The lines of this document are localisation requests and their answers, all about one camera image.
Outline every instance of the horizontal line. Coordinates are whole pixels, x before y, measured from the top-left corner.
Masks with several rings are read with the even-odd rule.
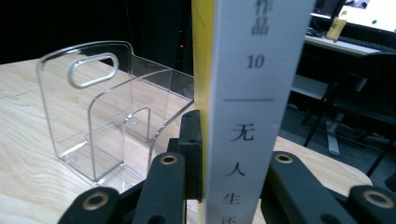
[[[223,99],[225,102],[269,102],[274,101],[272,98],[262,98],[262,99]]]

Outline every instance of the brass grommet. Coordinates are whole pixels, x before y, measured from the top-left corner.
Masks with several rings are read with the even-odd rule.
[[[275,159],[282,163],[292,163],[293,162],[293,158],[288,155],[285,155],[285,154],[278,154],[275,156]]]
[[[381,208],[392,208],[395,206],[392,199],[390,199],[387,195],[375,190],[366,190],[363,192],[363,196],[364,199],[367,200],[367,202],[372,203]],[[383,200],[383,202],[376,200],[375,198],[373,198],[373,196],[380,197]]]
[[[90,197],[85,199],[84,203],[82,204],[82,207],[85,210],[91,211],[91,210],[96,210],[96,209],[102,207],[107,202],[108,202],[108,195],[106,193],[103,193],[103,192],[99,191],[99,192],[95,192]]]
[[[161,158],[161,163],[165,165],[174,164],[177,162],[177,157],[172,155],[166,155]]]

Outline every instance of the wooden table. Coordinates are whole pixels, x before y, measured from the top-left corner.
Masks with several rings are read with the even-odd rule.
[[[0,65],[0,223],[56,223],[92,187],[55,156],[36,63]],[[275,150],[295,154],[325,187],[343,195],[353,186],[372,185],[361,171],[286,139],[278,137]]]

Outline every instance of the transparent plastic stand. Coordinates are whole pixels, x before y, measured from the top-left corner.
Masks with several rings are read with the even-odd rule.
[[[37,73],[56,155],[119,193],[145,179],[192,109],[193,78],[133,55],[126,42],[55,51]]]

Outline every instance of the monitor screen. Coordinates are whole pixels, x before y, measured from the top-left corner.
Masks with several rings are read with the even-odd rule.
[[[311,15],[324,19],[332,19],[338,16],[345,0],[317,0]]]
[[[396,32],[395,0],[346,0],[340,13],[346,11],[348,24]]]

